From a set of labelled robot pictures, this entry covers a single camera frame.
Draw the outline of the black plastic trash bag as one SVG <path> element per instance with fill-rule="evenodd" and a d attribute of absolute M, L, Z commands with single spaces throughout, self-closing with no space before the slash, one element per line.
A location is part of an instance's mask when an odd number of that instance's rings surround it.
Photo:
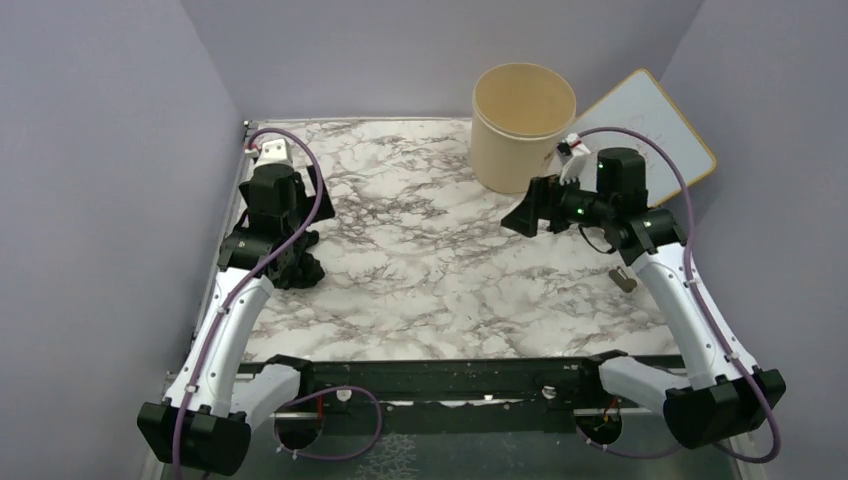
<path fill-rule="evenodd" d="M 309 249 L 318 244 L 320 234 L 306 231 L 265 269 L 275 289 L 308 289 L 325 276 L 324 269 Z"/>

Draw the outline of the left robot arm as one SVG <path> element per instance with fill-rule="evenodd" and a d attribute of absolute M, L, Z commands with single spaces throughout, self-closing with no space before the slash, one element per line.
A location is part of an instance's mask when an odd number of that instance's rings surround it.
<path fill-rule="evenodd" d="M 328 195 L 309 196 L 286 162 L 256 167 L 240 184 L 247 223 L 221 244 L 212 300 L 176 379 L 158 403 L 146 402 L 137 426 L 156 458 L 231 476 L 254 431 L 275 408 L 306 408 L 314 384 L 288 365 L 272 364 L 236 383 L 258 315 L 276 290 L 307 289 L 325 276 L 310 253 L 314 221 L 334 217 Z"/>

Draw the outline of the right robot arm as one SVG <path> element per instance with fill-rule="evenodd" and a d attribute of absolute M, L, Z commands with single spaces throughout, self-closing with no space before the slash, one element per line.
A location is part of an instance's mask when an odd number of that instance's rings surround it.
<path fill-rule="evenodd" d="M 659 307 L 682 356 L 674 375 L 621 352 L 585 360 L 579 398 L 600 407 L 613 397 L 662 416 L 683 447 L 695 449 L 754 431 L 773 416 L 786 391 L 776 369 L 762 369 L 733 336 L 696 272 L 674 215 L 647 204 L 646 162 L 631 148 L 597 155 L 596 186 L 558 175 L 535 177 L 503 227 L 533 237 L 542 220 L 552 233 L 599 228 Z"/>

